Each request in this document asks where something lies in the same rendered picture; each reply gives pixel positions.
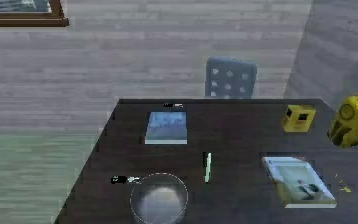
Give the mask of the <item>blue book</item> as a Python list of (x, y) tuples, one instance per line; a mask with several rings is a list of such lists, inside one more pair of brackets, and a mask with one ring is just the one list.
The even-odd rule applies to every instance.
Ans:
[(145, 144), (186, 144), (185, 112), (151, 112), (144, 139)]

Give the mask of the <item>dark brown wooden table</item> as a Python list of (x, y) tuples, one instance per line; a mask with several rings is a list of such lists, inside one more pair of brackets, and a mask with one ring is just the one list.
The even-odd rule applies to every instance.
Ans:
[[(185, 145), (147, 145), (148, 116), (164, 100), (123, 99), (114, 108), (55, 224), (134, 224), (129, 184), (114, 175), (171, 173), (189, 192), (183, 224), (358, 224), (358, 147), (335, 147), (326, 133), (334, 112), (320, 99), (306, 133), (281, 126), (288, 99), (183, 99)], [(212, 153), (205, 183), (205, 154)], [(308, 159), (337, 199), (334, 209), (286, 209), (267, 177), (265, 156)]]

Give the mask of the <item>pale green pencil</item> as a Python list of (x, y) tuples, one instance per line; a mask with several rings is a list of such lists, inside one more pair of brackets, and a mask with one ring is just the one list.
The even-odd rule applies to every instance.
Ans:
[(211, 178), (211, 163), (212, 163), (212, 153), (206, 153), (205, 154), (205, 175), (204, 175), (204, 181), (205, 183), (209, 183)]

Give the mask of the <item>grey dotted chair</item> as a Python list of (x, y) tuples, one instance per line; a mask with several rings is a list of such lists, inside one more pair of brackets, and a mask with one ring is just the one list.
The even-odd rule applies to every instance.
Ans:
[(211, 98), (251, 98), (257, 65), (227, 57), (210, 57), (206, 63), (205, 95)]

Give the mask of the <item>clear glass bowl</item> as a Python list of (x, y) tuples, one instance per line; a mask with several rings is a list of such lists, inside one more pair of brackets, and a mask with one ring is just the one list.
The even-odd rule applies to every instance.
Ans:
[(155, 173), (142, 178), (130, 195), (136, 224), (179, 224), (187, 205), (185, 183), (169, 173)]

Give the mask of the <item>small yellow box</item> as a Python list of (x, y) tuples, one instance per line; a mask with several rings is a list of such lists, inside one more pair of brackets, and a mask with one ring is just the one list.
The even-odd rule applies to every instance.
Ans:
[(285, 132), (308, 132), (316, 114), (316, 109), (311, 105), (289, 104), (285, 111), (282, 127)]

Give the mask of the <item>pale grey book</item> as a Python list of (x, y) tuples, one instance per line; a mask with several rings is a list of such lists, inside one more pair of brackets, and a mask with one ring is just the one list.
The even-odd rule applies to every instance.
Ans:
[(269, 179), (286, 209), (329, 209), (337, 201), (303, 157), (263, 157)]

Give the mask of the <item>brown framed window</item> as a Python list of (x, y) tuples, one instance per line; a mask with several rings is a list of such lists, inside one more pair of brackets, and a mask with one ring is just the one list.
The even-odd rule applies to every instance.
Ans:
[(62, 0), (0, 0), (0, 27), (67, 27)]

